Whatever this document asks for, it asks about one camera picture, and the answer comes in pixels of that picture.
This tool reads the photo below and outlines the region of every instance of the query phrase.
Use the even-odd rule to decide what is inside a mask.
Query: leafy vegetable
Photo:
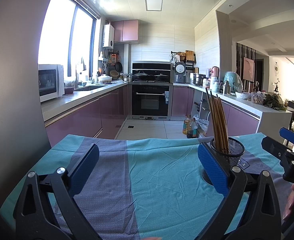
[[[286,110],[281,97],[279,95],[269,95],[266,93],[266,100],[264,101],[263,105],[265,107],[273,108],[276,110]]]

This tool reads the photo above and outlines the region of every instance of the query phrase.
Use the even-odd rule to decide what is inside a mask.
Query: blue tablecloth
[[[263,137],[261,133],[236,137],[246,149],[239,166],[250,173],[271,173],[282,211],[290,183],[282,179],[279,160],[261,148]],[[74,199],[103,239],[161,236],[164,240],[193,240],[223,199],[201,176],[203,168],[197,149],[210,139],[125,141],[68,135],[31,170],[41,175],[67,167],[95,143],[100,149],[99,161]],[[12,228],[12,212],[23,182],[24,178],[0,210]],[[245,193],[228,230],[236,228],[247,199]],[[60,226],[68,231],[53,194],[50,200]]]

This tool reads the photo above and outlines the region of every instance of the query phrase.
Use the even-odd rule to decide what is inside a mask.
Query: ceiling light
[[[147,11],[161,11],[163,0],[145,0]]]

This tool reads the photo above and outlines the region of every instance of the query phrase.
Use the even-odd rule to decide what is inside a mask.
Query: white microwave
[[[61,97],[64,94],[64,68],[62,65],[38,65],[40,101]]]

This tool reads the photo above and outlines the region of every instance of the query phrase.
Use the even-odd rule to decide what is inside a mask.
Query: cooking oil bottle
[[[188,125],[191,122],[191,115],[186,115],[186,119],[184,120],[184,125],[182,127],[182,133],[187,134]]]
[[[198,125],[196,123],[196,119],[193,118],[191,119],[191,122],[188,124],[187,127],[187,138],[197,138],[197,129],[198,129]]]

